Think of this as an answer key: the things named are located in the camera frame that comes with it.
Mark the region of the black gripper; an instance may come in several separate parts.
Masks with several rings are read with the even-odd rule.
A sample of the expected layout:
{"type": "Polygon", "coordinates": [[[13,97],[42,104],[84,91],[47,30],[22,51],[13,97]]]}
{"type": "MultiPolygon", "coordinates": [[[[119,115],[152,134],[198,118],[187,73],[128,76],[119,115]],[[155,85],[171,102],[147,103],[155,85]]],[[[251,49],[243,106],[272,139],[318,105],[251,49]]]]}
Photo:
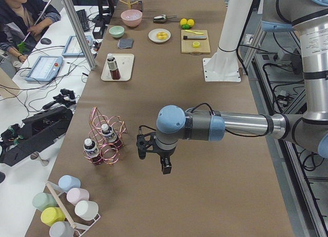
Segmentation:
{"type": "Polygon", "coordinates": [[[138,156],[143,160],[146,158],[147,153],[158,154],[160,156],[162,173],[164,175],[170,174],[172,169],[170,156],[175,152],[175,147],[169,150],[160,148],[156,143],[157,139],[155,137],[155,132],[137,135],[136,145],[138,148],[138,156]]]}

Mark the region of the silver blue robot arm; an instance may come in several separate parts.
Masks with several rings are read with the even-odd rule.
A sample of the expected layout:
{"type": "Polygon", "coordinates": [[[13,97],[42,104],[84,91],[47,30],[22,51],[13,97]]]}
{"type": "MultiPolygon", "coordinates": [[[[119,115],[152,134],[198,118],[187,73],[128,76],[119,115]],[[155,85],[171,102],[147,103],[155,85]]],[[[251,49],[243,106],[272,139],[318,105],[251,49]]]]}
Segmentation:
{"type": "Polygon", "coordinates": [[[327,0],[264,0],[265,31],[297,31],[307,109],[302,115],[251,115],[207,111],[175,105],[163,107],[151,133],[137,135],[141,159],[160,156],[161,170],[171,172],[170,156],[179,139],[220,141],[225,133],[244,137],[272,136],[327,157],[327,0]]]}

